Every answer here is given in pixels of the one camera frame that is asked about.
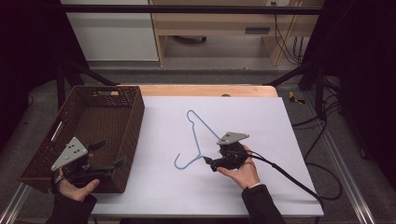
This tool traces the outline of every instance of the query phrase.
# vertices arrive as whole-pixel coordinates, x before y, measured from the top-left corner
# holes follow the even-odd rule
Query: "human hand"
[[[62,169],[59,170],[59,175],[64,175]],[[100,181],[98,179],[94,179],[89,184],[87,184],[84,188],[77,188],[76,186],[72,185],[67,179],[61,180],[58,185],[58,191],[65,197],[84,202],[85,197],[93,192],[94,189],[99,185]]]
[[[248,154],[251,154],[250,149],[247,146],[244,146],[244,148]],[[231,171],[223,167],[218,167],[217,170],[219,173],[230,177],[241,189],[250,189],[260,183],[256,166],[250,157],[248,157],[244,164],[242,164],[242,166],[236,171]]]

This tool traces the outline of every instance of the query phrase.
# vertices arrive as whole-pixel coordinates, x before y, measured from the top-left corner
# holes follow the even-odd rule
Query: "white table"
[[[94,215],[115,217],[243,217],[248,214],[241,189],[228,177],[212,172],[203,159],[185,170],[197,155],[191,123],[193,109],[222,137],[248,133],[241,143],[282,167],[314,190],[282,99],[277,97],[144,96],[141,133],[127,188],[122,194],[96,194]],[[220,157],[217,138],[194,116],[202,154]],[[319,203],[270,165],[255,161],[284,217],[323,216]]]

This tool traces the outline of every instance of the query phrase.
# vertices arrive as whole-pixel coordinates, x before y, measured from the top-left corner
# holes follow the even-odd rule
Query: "wire hanger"
[[[174,161],[174,165],[175,165],[175,167],[178,169],[178,170],[184,170],[184,169],[186,169],[189,165],[191,165],[193,162],[195,162],[195,161],[197,161],[197,160],[199,160],[199,159],[201,159],[203,156],[201,155],[201,149],[200,149],[200,147],[199,147],[199,143],[198,143],[198,139],[197,139],[197,135],[196,135],[196,133],[195,133],[195,123],[194,123],[194,121],[192,121],[191,120],[191,118],[190,118],[190,113],[193,113],[194,115],[195,115],[195,117],[197,117],[205,126],[206,126],[206,128],[210,131],[210,132],[212,132],[218,139],[219,139],[219,137],[215,134],[215,132],[213,132],[213,130],[195,113],[195,111],[193,111],[193,110],[189,110],[189,111],[187,111],[187,119],[189,120],[189,122],[191,122],[191,124],[192,124],[192,133],[193,133],[193,135],[194,135],[194,139],[195,139],[195,145],[197,146],[197,149],[198,149],[198,155],[194,158],[194,159],[192,159],[189,163],[187,163],[187,165],[185,165],[185,166],[183,166],[183,167],[180,167],[180,166],[178,166],[177,165],[177,159],[178,159],[178,157],[180,156],[180,153],[178,153],[177,154],[177,156],[176,156],[176,158],[175,158],[175,161]]]

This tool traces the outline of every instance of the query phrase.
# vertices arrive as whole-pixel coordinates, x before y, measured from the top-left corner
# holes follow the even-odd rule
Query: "wicker basket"
[[[101,182],[95,193],[122,193],[128,181],[145,105],[139,87],[75,87],[52,123],[19,180],[48,192],[52,164],[72,137],[87,146],[106,139],[90,164],[109,165],[126,156],[126,163]]]

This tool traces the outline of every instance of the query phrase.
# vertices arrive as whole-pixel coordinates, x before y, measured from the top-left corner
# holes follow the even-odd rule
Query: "gray carpet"
[[[105,77],[122,83],[243,83],[260,84],[281,76],[284,72],[274,72],[271,76],[264,76],[257,71],[195,71],[187,74],[185,71],[170,71],[168,74],[158,74],[153,71],[103,71]],[[278,88],[278,94],[284,99],[285,107],[290,116],[290,122],[296,123],[313,117],[308,105],[300,105],[289,101],[289,88],[284,85]],[[297,99],[304,96],[295,91]],[[32,104],[26,110],[20,125],[0,153],[0,209],[5,209],[11,200],[19,183],[16,179],[20,176],[23,168],[35,154],[41,140],[57,113],[56,86],[53,81],[44,84],[31,92]],[[361,193],[369,205],[376,223],[396,223],[396,193],[382,175],[374,161],[363,160],[344,117],[335,111],[328,117],[327,129],[345,159],[348,168],[353,174]],[[303,154],[309,149],[319,134],[319,128],[313,127],[303,130],[295,130],[295,134]],[[308,161],[320,164],[334,171],[334,166],[329,158],[326,145],[320,139],[310,154]],[[337,192],[337,185],[333,178],[317,169],[309,167],[309,172],[315,187],[321,195],[332,197]],[[26,203],[21,209],[18,218],[46,218],[52,207],[52,197],[32,189]],[[307,223],[298,219],[290,219],[289,223]],[[325,201],[325,216],[320,223],[360,223],[356,213],[345,193],[337,201]]]

